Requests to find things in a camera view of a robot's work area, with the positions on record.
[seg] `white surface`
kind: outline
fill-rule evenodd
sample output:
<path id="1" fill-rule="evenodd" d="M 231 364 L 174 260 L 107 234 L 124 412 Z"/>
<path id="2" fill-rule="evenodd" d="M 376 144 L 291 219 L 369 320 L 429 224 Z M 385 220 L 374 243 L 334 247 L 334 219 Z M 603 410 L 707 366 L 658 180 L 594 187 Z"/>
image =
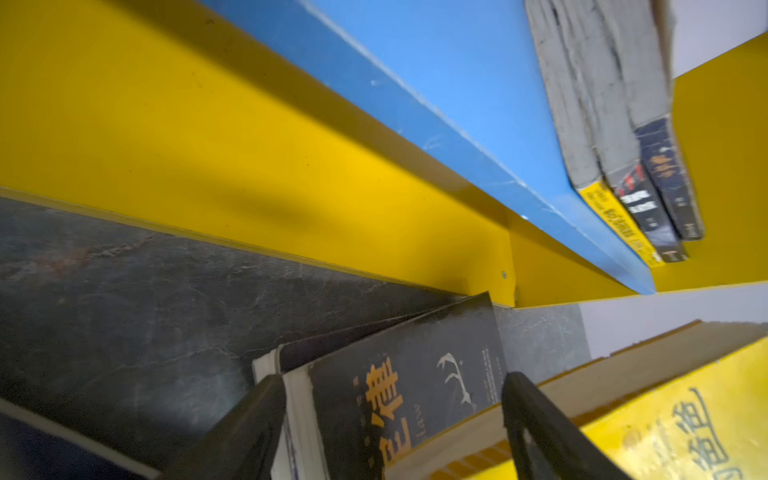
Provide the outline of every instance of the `white surface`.
<path id="1" fill-rule="evenodd" d="M 675 77 L 768 31 L 768 0 L 671 0 Z"/>
<path id="2" fill-rule="evenodd" d="M 768 283 L 689 293 L 582 303 L 593 359 L 669 332 L 694 320 L 768 322 Z"/>

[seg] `yellow board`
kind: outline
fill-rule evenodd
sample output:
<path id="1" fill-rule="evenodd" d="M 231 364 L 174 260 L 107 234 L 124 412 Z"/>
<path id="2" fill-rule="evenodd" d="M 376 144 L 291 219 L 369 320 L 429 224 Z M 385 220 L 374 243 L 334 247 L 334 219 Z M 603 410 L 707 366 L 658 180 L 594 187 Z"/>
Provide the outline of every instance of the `yellow board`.
<path id="1" fill-rule="evenodd" d="M 500 204 L 192 0 L 2 2 L 0 105 L 3 196 L 514 305 Z"/>
<path id="2" fill-rule="evenodd" d="M 767 85 L 768 34 L 677 79 L 672 118 L 707 232 L 685 243 L 688 260 L 652 269 L 659 292 L 768 281 Z M 518 306 L 633 295 L 517 215 L 509 224 Z"/>
<path id="3" fill-rule="evenodd" d="M 583 428 L 635 480 L 741 480 L 768 472 L 768 339 L 649 392 Z M 506 462 L 476 480 L 517 478 Z"/>
<path id="4" fill-rule="evenodd" d="M 665 265 L 624 205 L 600 179 L 578 190 L 587 205 L 650 267 Z"/>

